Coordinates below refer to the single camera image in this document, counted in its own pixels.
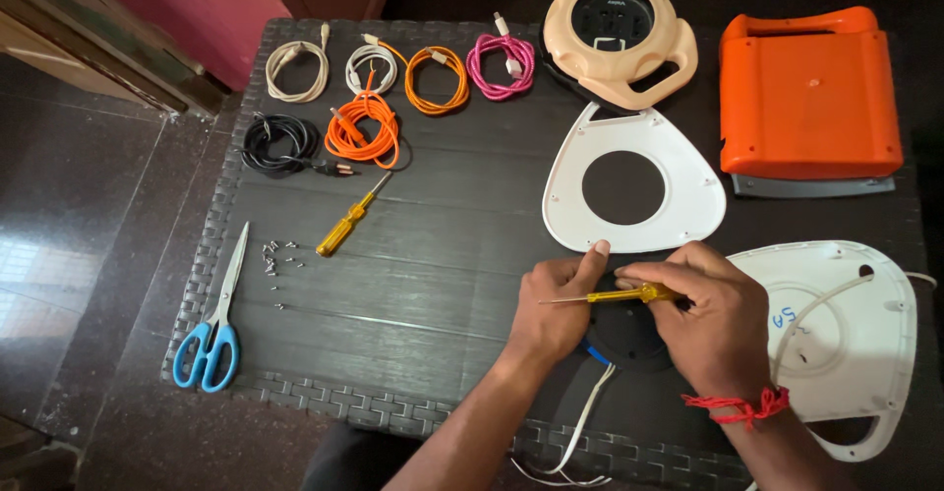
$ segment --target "orange plastic casing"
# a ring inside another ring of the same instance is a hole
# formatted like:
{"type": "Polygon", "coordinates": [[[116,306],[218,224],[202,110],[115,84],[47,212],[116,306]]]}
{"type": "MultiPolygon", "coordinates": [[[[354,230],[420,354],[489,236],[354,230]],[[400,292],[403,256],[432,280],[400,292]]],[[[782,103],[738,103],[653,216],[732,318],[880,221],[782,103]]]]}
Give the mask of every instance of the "orange plastic casing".
{"type": "Polygon", "coordinates": [[[721,170],[830,179],[902,166],[888,43],[868,8],[742,14],[721,36],[720,56],[721,170]]]}

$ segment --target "fingernail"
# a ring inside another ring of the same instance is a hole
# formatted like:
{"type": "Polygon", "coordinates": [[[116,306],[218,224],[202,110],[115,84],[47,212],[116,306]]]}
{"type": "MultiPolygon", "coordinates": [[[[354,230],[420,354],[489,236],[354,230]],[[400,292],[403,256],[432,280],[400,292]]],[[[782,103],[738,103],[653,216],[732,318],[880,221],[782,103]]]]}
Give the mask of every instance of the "fingernail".
{"type": "Polygon", "coordinates": [[[610,243],[606,241],[596,241],[596,244],[593,246],[596,249],[596,253],[607,257],[610,255],[610,243]]]}

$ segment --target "scissors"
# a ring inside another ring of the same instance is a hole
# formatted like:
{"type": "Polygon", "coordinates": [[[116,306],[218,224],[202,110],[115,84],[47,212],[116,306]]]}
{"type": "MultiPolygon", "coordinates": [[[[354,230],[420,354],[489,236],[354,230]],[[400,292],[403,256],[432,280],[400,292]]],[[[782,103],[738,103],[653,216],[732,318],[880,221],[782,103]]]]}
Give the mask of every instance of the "scissors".
{"type": "Polygon", "coordinates": [[[239,365],[239,341],[236,339],[236,331],[230,325],[230,303],[236,281],[239,280],[242,255],[245,254],[245,245],[248,240],[249,222],[246,222],[242,228],[239,243],[236,244],[236,250],[233,251],[232,259],[230,259],[230,267],[227,269],[226,276],[223,277],[223,290],[220,292],[220,302],[216,305],[216,310],[209,319],[190,331],[190,334],[180,343],[177,354],[174,355],[174,382],[181,388],[193,386],[202,377],[200,387],[203,391],[218,392],[227,387],[236,375],[236,366],[239,365]],[[183,359],[194,340],[199,342],[196,347],[196,360],[190,369],[190,376],[184,376],[183,359]],[[220,355],[223,354],[223,347],[227,345],[230,346],[232,354],[230,369],[218,384],[213,384],[216,366],[220,362],[220,355]]]}

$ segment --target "beige cable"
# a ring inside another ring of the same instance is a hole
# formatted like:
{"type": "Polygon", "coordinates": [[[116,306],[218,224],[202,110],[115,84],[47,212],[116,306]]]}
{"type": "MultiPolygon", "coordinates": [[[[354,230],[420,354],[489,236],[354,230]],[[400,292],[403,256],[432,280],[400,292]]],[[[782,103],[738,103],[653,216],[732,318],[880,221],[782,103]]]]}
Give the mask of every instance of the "beige cable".
{"type": "Polygon", "coordinates": [[[329,33],[330,27],[325,23],[321,26],[320,47],[309,41],[290,41],[278,47],[275,51],[272,51],[268,61],[265,63],[265,81],[269,85],[269,96],[283,102],[301,104],[304,102],[312,102],[324,92],[325,86],[327,85],[328,72],[325,49],[327,48],[327,35],[329,33]],[[276,87],[276,76],[285,64],[295,59],[302,51],[308,51],[318,57],[318,61],[321,62],[321,67],[318,69],[318,77],[314,79],[312,88],[307,91],[296,94],[286,94],[276,87]]]}

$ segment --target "person's left hand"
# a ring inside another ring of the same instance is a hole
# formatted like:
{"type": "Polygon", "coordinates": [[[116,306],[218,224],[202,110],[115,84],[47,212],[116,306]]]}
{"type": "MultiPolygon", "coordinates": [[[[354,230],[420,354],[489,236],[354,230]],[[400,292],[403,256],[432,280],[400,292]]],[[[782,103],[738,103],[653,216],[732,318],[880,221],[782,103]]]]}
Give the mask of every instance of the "person's left hand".
{"type": "Polygon", "coordinates": [[[524,353],[553,366],[580,343],[590,321],[590,304],[574,301],[539,305],[542,299],[585,295],[606,271],[610,243],[598,241],[582,258],[545,260],[521,278],[518,310],[506,351],[524,353]]]}

